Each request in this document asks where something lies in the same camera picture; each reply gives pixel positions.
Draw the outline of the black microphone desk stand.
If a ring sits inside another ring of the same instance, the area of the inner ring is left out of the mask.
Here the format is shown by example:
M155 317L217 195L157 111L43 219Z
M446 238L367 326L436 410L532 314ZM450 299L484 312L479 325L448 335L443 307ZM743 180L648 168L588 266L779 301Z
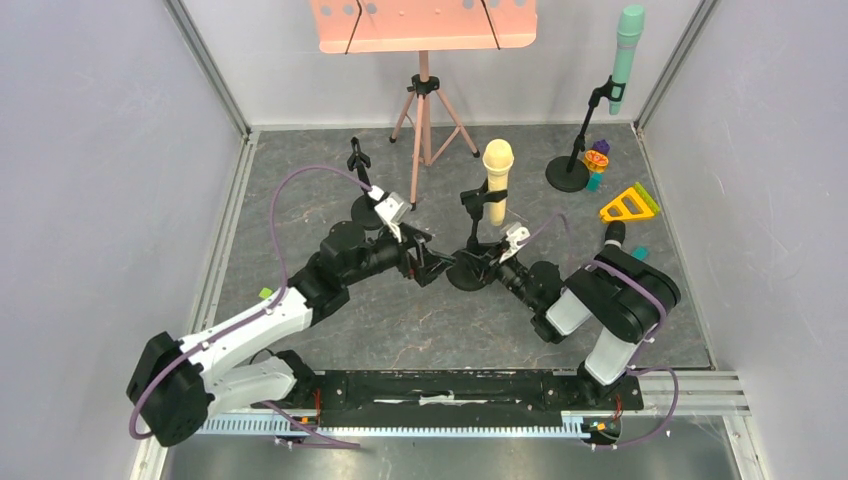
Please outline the black microphone desk stand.
M368 155L362 152L360 141L357 137L352 137L350 144L352 153L346 161L347 168L351 172L356 172L360 182L370 186L371 181L367 170L371 167L371 159ZM377 199L374 199L369 195L368 191L363 189L362 194L351 206L351 220L363 227L366 231L378 231L384 228L385 223L375 211L375 206L387 198L388 193L384 192L379 194Z

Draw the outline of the yellow microphone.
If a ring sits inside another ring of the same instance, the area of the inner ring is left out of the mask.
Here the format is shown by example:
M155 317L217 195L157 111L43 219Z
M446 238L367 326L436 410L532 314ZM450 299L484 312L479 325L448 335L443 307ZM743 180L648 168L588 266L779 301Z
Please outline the yellow microphone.
M509 142L504 139L490 141L482 155L482 162L487 171L487 186L491 193L504 193L508 188L508 175L514 163L514 154ZM506 215L506 198L491 202L488 207L489 221L493 226L500 226Z

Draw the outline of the black microphone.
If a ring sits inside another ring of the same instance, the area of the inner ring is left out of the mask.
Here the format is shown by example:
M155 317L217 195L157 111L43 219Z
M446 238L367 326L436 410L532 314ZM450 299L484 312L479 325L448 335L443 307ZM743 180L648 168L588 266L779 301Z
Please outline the black microphone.
M604 234L604 245L622 248L626 238L626 224L620 220L613 220L607 224Z

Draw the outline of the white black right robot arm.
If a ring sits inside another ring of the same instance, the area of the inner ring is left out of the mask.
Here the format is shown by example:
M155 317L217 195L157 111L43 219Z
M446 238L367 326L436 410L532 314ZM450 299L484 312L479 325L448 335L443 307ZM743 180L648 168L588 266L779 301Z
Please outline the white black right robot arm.
M548 343L558 344L589 319L598 320L602 330L578 367L575 389L585 405L602 408L617 396L641 346L681 300L667 274L626 253L623 243L618 234L607 237L601 250L567 278L549 261L525 266L516 257L502 260L493 244L461 249L447 277L468 292L502 284L532 312L534 331Z

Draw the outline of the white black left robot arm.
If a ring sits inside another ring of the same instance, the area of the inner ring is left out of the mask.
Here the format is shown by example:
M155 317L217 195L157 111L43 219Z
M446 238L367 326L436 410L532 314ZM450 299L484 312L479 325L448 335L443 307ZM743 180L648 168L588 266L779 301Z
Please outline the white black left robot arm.
M274 354L253 364L248 358L334 314L349 301L355 283L395 269L421 287L429 285L455 263L453 256L428 248L431 238L408 224L397 234L383 227L370 238L354 222L339 222L269 298L201 332L152 337L126 390L133 404L131 436L154 437L170 447L221 413L263 401L306 405L314 394L314 374L297 354Z

